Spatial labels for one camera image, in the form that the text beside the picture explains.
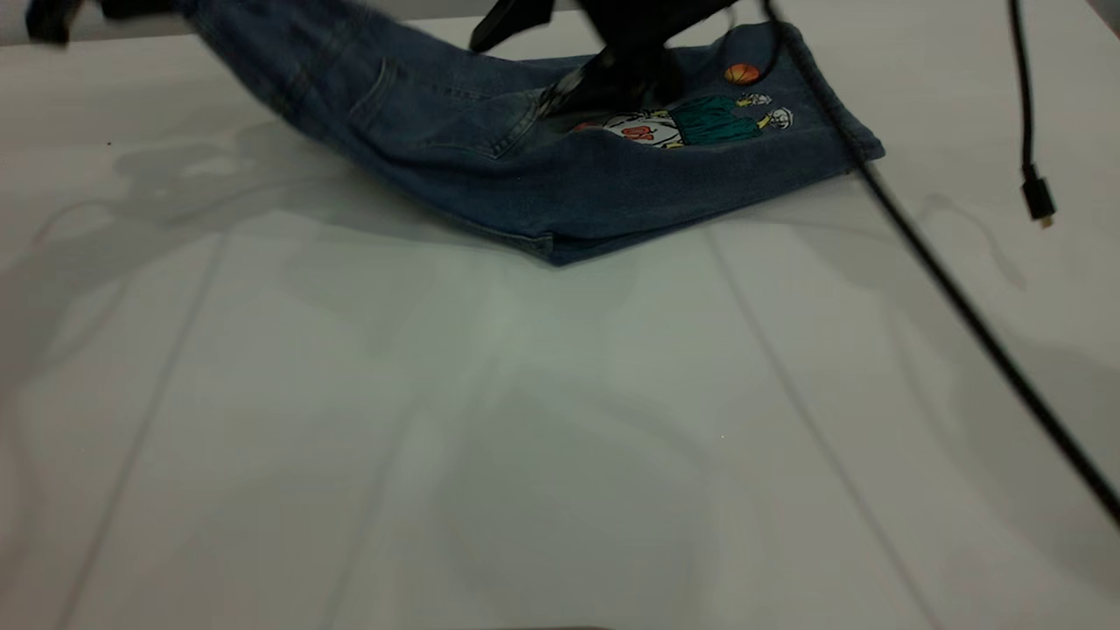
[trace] cartoon character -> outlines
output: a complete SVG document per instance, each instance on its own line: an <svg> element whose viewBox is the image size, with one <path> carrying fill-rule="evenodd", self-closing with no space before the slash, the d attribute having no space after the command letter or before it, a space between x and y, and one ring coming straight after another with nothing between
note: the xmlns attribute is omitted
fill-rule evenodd
<svg viewBox="0 0 1120 630"><path fill-rule="evenodd" d="M716 145L747 140L764 129L781 130L793 124L793 112L771 110L762 118L740 115L740 108L767 105L769 96L746 94L739 99L703 96L685 101L672 110L644 110L619 113L603 123L585 122L572 131L600 127L636 142L664 149L685 145Z"/></svg>
<svg viewBox="0 0 1120 630"><path fill-rule="evenodd" d="M601 123L585 122L573 131L589 127L606 129L623 138L651 147L672 149L684 146L681 142L681 132L676 128L676 121L670 118L669 112L664 110L619 113Z"/></svg>

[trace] blue denim jeans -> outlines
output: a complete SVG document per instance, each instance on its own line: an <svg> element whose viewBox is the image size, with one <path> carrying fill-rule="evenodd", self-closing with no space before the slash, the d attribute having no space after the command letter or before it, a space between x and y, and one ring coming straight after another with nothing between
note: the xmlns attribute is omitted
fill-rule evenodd
<svg viewBox="0 0 1120 630"><path fill-rule="evenodd" d="M244 85L307 136L464 226L564 265L839 175L852 165L772 29L676 50L665 106L545 115L587 57L468 53L346 0L177 0ZM804 47L784 25L785 45ZM865 159L883 146L830 93Z"/></svg>

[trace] jeans pocket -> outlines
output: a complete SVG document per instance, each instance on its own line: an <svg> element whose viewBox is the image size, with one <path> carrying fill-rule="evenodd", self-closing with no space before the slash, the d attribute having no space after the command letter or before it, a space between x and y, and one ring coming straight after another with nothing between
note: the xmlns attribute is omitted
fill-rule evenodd
<svg viewBox="0 0 1120 630"><path fill-rule="evenodd" d="M536 90L480 94L385 57L347 121L389 155L444 148L497 159L536 121L539 96Z"/></svg>

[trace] white tabletop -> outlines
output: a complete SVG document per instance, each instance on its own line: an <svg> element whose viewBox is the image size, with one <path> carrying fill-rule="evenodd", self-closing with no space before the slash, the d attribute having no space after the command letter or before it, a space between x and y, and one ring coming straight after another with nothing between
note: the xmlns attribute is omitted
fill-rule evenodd
<svg viewBox="0 0 1120 630"><path fill-rule="evenodd" d="M1026 3L1042 232L1000 2L787 4L1120 481L1120 41ZM497 53L594 50L564 13ZM855 178L558 270L192 37L0 85L0 628L1118 627L1120 537Z"/></svg>

